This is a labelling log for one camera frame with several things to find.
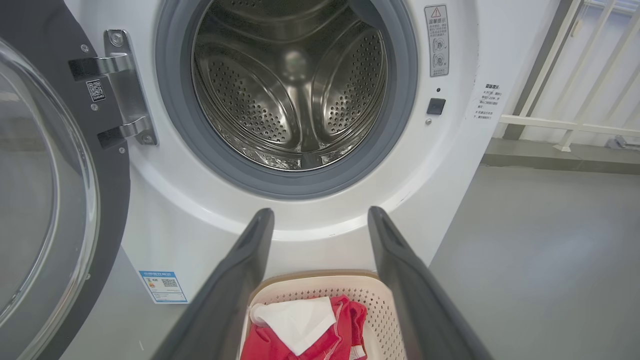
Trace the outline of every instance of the instruction sticker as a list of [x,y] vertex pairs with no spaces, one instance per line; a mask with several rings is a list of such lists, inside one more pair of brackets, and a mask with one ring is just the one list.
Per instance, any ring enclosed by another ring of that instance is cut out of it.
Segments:
[[156,304],[188,302],[174,272],[140,271],[140,276]]
[[493,114],[496,113],[501,98],[500,85],[486,84],[476,104],[474,119],[490,120]]
[[436,5],[424,8],[429,32],[429,60],[431,77],[449,75],[449,21],[447,6]]

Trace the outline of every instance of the red clothing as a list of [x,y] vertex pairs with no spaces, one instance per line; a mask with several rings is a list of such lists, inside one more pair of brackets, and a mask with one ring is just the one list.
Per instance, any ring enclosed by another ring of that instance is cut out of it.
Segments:
[[295,356],[269,327],[251,325],[240,360],[366,360],[362,329],[367,308],[345,295],[331,298],[336,322],[310,348]]

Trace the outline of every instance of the door hinge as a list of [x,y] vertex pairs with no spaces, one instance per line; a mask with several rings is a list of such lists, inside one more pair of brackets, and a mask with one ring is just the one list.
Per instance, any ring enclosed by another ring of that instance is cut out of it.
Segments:
[[107,75],[122,114],[123,124],[117,127],[120,134],[125,138],[135,137],[142,145],[157,145],[158,139],[126,30],[105,30],[104,52],[104,58],[70,61],[74,78],[84,80]]

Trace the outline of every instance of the washing machine door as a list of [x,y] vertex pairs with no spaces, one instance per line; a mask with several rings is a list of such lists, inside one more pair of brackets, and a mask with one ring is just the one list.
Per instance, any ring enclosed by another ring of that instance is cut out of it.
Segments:
[[57,359],[111,271],[129,206],[122,116],[62,1],[0,5],[0,359]]

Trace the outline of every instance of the screw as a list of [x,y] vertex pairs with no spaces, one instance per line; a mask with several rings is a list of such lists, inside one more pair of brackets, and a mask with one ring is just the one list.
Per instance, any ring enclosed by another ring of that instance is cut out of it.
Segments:
[[112,33],[111,34],[111,43],[113,44],[113,46],[117,46],[117,47],[122,46],[122,44],[124,44],[124,39],[122,38],[122,34],[121,33]]

